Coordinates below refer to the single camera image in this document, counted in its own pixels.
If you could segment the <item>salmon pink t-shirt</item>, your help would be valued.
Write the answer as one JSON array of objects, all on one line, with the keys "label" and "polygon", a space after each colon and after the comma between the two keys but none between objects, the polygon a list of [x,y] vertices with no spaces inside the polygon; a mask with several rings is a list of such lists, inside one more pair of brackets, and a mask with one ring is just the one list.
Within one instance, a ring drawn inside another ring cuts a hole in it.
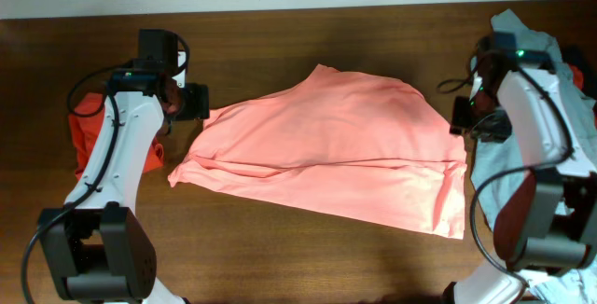
[{"label": "salmon pink t-shirt", "polygon": [[168,180],[462,239],[465,170],[463,139],[411,85],[318,65],[214,110]]}]

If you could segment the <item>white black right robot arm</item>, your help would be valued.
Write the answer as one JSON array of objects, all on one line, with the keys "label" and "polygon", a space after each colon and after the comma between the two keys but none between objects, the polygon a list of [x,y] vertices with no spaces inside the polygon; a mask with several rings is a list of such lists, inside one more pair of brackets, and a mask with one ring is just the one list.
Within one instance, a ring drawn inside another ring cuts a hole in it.
[{"label": "white black right robot arm", "polygon": [[527,288],[596,257],[596,165],[581,143],[583,129],[565,106],[562,81],[546,52],[519,48],[513,34],[480,39],[476,64],[457,89],[450,132],[479,141],[516,139],[521,165],[500,169],[475,189],[469,226],[476,225],[481,191],[513,173],[525,177],[499,211],[489,252],[474,239],[483,263],[466,279],[450,283],[443,303],[517,303]]}]

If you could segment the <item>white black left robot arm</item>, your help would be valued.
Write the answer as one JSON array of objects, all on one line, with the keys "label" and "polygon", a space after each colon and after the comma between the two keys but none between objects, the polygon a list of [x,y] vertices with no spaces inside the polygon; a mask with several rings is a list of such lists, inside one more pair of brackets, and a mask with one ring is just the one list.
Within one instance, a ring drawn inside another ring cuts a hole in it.
[{"label": "white black left robot arm", "polygon": [[135,215],[152,141],[164,124],[207,119],[206,86],[177,83],[190,49],[178,34],[142,29],[135,58],[106,67],[103,119],[90,159],[63,207],[44,209],[21,261],[21,287],[33,300],[28,262],[42,247],[59,297],[78,303],[183,303],[157,276],[157,255]]}]

